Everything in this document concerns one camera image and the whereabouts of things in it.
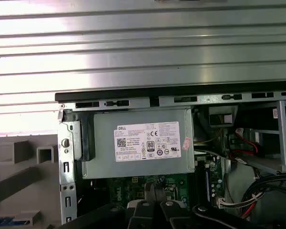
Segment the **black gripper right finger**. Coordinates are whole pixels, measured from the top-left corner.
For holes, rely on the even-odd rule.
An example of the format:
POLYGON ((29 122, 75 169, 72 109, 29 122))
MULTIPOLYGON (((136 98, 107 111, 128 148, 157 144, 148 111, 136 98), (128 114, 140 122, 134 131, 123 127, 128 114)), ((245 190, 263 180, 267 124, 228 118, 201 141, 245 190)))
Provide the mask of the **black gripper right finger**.
POLYGON ((156 200, 172 229, 253 229, 254 224, 209 205, 195 205, 191 210, 169 200, 163 185, 156 185, 156 200))

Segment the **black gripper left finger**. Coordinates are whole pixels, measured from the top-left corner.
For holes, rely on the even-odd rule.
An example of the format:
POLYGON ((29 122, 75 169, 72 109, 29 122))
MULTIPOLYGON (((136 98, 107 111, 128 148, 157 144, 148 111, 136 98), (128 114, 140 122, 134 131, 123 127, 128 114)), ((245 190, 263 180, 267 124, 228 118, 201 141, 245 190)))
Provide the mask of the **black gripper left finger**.
POLYGON ((152 229, 156 208, 153 183, 144 185, 145 199, 128 203, 126 209, 107 204, 63 224, 63 229, 152 229))

